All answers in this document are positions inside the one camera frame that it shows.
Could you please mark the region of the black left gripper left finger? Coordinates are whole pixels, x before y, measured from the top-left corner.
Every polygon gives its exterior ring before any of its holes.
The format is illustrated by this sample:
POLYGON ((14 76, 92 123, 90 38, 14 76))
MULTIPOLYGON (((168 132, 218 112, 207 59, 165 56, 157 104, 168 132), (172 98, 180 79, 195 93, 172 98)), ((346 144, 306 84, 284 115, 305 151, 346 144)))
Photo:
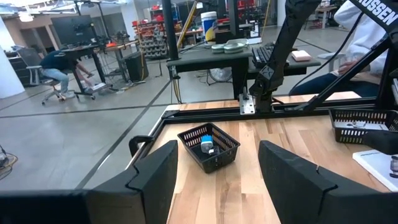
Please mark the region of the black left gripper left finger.
POLYGON ((169 141, 93 189, 1 192, 1 223, 164 224, 177 179, 169 141))

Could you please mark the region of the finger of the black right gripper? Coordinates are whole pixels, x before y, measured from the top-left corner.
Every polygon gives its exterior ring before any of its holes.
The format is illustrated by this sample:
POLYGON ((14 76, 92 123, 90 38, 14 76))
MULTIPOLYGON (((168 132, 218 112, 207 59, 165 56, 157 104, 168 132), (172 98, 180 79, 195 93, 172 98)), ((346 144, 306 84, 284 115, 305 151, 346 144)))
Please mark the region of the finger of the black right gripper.
POLYGON ((363 144, 387 155, 397 154, 397 132, 372 130, 363 135, 363 144))

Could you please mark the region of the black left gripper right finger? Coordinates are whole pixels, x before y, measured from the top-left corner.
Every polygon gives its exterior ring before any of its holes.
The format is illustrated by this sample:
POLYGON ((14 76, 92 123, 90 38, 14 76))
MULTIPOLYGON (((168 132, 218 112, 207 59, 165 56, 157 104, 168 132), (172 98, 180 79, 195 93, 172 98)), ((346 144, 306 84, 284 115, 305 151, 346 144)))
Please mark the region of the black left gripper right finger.
POLYGON ((397 223, 397 193, 382 193, 270 141, 258 160, 281 223, 397 223))

